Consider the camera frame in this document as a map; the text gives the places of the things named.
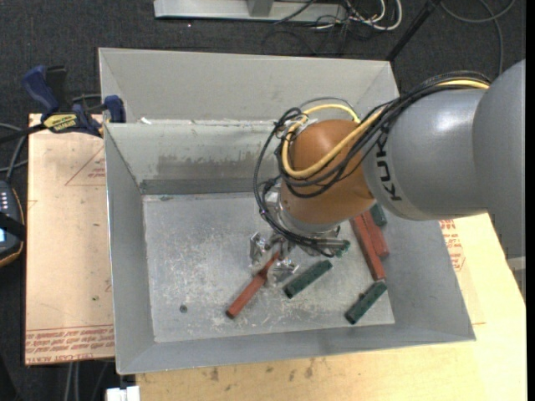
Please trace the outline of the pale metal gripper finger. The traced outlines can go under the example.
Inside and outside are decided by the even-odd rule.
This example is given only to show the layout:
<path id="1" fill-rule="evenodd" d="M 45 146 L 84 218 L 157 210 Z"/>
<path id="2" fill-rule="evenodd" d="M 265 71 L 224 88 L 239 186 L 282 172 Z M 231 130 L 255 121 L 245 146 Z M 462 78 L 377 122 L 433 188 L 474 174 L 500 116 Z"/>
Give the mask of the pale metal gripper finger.
<path id="1" fill-rule="evenodd" d="M 249 239 L 249 256 L 252 264 L 259 264 L 263 255 L 271 249 L 269 240 L 261 235 L 260 232 L 256 232 Z"/>
<path id="2" fill-rule="evenodd" d="M 299 269 L 299 264 L 291 259 L 277 261 L 272 265 L 267 274 L 267 283 L 269 286 L 276 286 L 283 283 Z"/>

